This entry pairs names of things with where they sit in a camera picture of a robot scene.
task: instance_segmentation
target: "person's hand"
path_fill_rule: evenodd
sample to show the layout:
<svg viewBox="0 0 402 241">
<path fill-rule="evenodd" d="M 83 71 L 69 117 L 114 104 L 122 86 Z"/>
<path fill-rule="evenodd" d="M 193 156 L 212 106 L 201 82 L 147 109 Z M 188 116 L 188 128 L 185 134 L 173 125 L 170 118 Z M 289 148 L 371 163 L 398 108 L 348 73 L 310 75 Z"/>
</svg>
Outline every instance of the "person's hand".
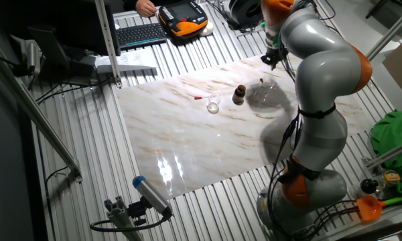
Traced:
<svg viewBox="0 0 402 241">
<path fill-rule="evenodd" d="M 149 0 L 138 0 L 135 4 L 135 10 L 142 17 L 150 17 L 156 13 L 155 5 Z"/>
</svg>

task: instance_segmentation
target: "orange funnel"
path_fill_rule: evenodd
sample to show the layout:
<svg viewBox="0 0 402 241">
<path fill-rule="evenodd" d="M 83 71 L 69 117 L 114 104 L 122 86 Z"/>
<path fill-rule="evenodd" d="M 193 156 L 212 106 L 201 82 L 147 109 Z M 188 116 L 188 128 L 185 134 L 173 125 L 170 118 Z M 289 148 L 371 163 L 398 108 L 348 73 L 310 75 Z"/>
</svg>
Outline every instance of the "orange funnel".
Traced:
<svg viewBox="0 0 402 241">
<path fill-rule="evenodd" d="M 357 206 L 364 221 L 376 220 L 381 217 L 381 210 L 386 202 L 380 202 L 375 197 L 368 195 L 357 199 Z"/>
<path fill-rule="evenodd" d="M 382 202 L 371 195 L 357 199 L 357 206 L 359 207 L 360 215 L 365 221 L 380 218 L 383 207 L 397 204 L 402 204 L 402 197 L 395 197 Z"/>
</svg>

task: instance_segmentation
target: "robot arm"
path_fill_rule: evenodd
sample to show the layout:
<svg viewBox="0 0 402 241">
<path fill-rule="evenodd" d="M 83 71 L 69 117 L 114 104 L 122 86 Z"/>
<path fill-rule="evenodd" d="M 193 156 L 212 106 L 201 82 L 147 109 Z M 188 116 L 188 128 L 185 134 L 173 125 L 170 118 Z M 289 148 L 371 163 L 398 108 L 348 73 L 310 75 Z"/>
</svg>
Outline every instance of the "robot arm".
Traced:
<svg viewBox="0 0 402 241">
<path fill-rule="evenodd" d="M 325 169 L 342 152 L 347 138 L 346 121 L 334 101 L 363 88 L 371 78 L 372 66 L 318 19 L 312 0 L 261 2 L 268 45 L 263 59 L 274 60 L 269 63 L 274 69 L 284 58 L 273 44 L 277 38 L 290 53 L 303 59 L 295 77 L 297 119 L 302 123 L 299 141 L 279 178 L 281 185 L 273 193 L 263 190 L 258 199 L 259 216 L 269 225 L 271 218 L 265 214 L 271 210 L 278 220 L 288 220 L 334 204 L 346 195 L 344 178 Z M 265 206 L 268 197 L 273 200 L 271 206 Z"/>
</svg>

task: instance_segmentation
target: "keyboard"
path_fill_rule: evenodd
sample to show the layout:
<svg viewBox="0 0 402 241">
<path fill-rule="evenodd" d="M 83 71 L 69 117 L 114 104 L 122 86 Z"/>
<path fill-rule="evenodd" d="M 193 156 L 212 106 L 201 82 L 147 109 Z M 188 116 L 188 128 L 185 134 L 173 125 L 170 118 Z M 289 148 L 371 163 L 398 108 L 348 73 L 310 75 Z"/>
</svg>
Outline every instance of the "keyboard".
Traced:
<svg viewBox="0 0 402 241">
<path fill-rule="evenodd" d="M 119 47 L 138 48 L 165 42 L 167 35 L 160 23 L 125 27 L 116 30 Z"/>
</svg>

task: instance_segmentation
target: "brown bottle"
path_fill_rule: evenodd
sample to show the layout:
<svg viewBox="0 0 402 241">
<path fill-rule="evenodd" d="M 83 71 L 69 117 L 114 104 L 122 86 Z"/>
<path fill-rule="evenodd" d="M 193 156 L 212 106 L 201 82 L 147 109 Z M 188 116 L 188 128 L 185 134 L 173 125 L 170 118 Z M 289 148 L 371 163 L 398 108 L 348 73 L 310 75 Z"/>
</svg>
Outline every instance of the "brown bottle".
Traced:
<svg viewBox="0 0 402 241">
<path fill-rule="evenodd" d="M 232 96 L 232 101 L 235 104 L 242 104 L 244 102 L 244 95 L 246 95 L 246 87 L 239 85 Z"/>
</svg>

